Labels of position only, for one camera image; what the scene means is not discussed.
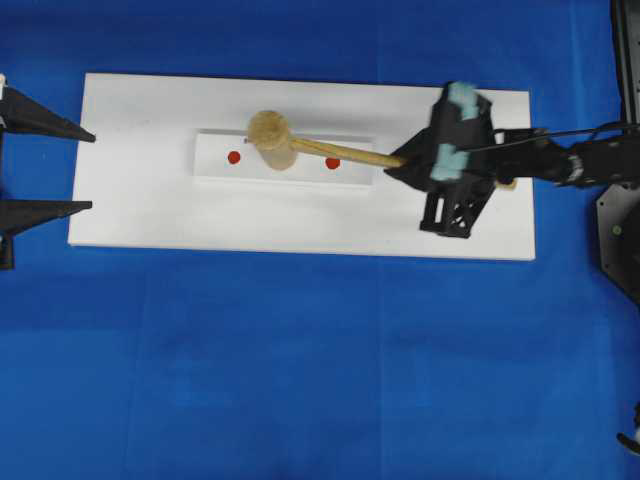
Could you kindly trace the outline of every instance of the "red dot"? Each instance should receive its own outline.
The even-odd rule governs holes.
[[[338,158],[327,158],[324,163],[327,165],[329,170],[335,170],[340,166],[340,159]]]
[[[229,160],[229,163],[231,165],[235,165],[240,161],[240,153],[236,152],[235,150],[233,152],[229,152],[229,155],[227,155],[227,160]]]

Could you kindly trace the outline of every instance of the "light blue gripper pad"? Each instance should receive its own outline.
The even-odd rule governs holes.
[[[473,85],[454,82],[449,85],[448,100],[460,107],[462,120],[472,120],[478,116],[478,95]],[[438,146],[436,163],[431,170],[431,178],[436,181],[457,180],[467,167],[469,154],[458,152],[454,145],[443,143]]]

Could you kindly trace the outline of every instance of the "white base board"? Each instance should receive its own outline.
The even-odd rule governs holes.
[[[493,101],[496,128],[530,126],[527,92],[482,93]],[[497,191],[462,240],[419,231],[425,194],[380,169],[367,188],[194,175],[198,135],[241,132],[259,110],[283,113],[298,134],[370,139],[391,152],[426,126],[439,95],[425,87],[88,74],[82,126],[97,142],[79,145],[74,199],[94,207],[71,217],[69,243],[535,258],[530,180]]]

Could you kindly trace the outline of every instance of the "mallet handle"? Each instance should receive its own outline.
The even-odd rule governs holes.
[[[350,160],[352,162],[366,163],[367,165],[375,165],[378,167],[400,167],[407,162],[405,158],[396,155],[384,155],[382,153],[369,152],[357,148],[341,147],[339,145],[333,145],[332,143],[318,142],[316,140],[295,136],[290,137],[289,146],[292,150],[300,153]]]

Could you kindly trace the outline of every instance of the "blue surface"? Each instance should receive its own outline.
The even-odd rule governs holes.
[[[0,31],[0,71],[76,120],[85,72],[462,80],[529,90],[536,126],[618,116],[605,0],[5,0]],[[75,150],[7,138],[7,192],[70,198]],[[29,231],[0,275],[1,475],[637,479],[614,437],[640,400],[640,318],[597,270],[596,194],[535,184],[530,263]]]

